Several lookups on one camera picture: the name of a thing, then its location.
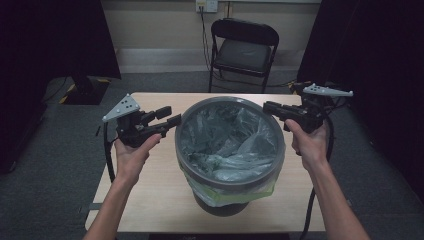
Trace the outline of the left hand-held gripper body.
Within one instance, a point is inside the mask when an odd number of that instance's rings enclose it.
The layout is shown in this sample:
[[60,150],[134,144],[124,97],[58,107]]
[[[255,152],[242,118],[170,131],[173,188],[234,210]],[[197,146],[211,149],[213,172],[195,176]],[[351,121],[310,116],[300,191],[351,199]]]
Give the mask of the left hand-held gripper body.
[[104,123],[115,120],[116,132],[121,142],[132,148],[141,146],[148,138],[156,134],[148,126],[155,118],[154,112],[142,111],[140,105],[129,94],[126,94],[106,115],[102,117]]

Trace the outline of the pale green garbage bag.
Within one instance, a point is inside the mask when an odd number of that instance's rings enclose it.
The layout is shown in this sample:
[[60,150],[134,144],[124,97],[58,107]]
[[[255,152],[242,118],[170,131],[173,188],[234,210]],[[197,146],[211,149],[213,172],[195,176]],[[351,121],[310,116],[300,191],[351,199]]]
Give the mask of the pale green garbage bag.
[[242,203],[273,194],[285,155],[274,117],[256,104],[198,103],[183,114],[175,132],[181,170],[193,193],[209,206],[223,195]]

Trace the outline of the person's left hand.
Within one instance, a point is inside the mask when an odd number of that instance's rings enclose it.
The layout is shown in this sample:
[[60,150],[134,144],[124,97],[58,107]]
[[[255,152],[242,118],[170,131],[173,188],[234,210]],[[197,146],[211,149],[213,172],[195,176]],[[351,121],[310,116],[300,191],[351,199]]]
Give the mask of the person's left hand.
[[138,148],[126,146],[120,139],[116,140],[114,144],[117,157],[116,181],[125,186],[133,187],[139,180],[141,170],[149,157],[149,151],[161,139],[160,134],[154,134]]

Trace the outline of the black folding chair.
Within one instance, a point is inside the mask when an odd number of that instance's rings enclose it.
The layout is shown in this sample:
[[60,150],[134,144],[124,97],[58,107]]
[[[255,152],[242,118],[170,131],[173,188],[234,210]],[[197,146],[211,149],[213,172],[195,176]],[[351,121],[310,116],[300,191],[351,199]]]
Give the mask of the black folding chair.
[[211,36],[208,90],[217,69],[262,78],[264,93],[280,41],[277,31],[267,24],[223,18],[212,23]]

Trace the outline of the white wall outlet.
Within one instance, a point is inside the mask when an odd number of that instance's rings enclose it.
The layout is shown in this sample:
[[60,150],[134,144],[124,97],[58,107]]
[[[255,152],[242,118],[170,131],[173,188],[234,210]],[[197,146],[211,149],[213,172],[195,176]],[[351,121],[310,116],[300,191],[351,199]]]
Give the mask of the white wall outlet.
[[195,10],[199,13],[217,13],[218,0],[195,0]]

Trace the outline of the black curtain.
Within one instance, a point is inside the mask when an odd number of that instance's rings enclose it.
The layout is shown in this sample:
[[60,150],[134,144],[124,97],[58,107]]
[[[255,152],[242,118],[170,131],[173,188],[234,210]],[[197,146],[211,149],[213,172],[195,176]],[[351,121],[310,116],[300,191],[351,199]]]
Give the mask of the black curtain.
[[338,83],[424,202],[424,0],[321,0],[297,80]]
[[0,0],[0,173],[13,170],[57,77],[121,77],[101,0]]

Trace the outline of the person's right hand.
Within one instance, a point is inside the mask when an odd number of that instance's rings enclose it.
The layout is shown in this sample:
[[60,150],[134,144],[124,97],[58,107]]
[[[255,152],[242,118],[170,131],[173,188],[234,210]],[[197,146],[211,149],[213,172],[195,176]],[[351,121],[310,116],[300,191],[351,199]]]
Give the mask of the person's right hand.
[[328,165],[326,125],[308,134],[294,120],[288,119],[285,124],[293,134],[292,148],[301,156],[304,168],[310,173],[322,171]]

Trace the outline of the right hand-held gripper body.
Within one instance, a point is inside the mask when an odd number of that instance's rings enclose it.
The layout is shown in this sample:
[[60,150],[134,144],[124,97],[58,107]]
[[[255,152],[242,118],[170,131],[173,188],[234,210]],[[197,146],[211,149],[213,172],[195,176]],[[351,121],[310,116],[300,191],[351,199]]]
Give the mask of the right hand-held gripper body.
[[313,83],[303,88],[301,105],[289,107],[289,119],[296,121],[304,132],[312,133],[323,124],[329,111],[336,107],[334,98],[352,96],[352,91],[336,90]]

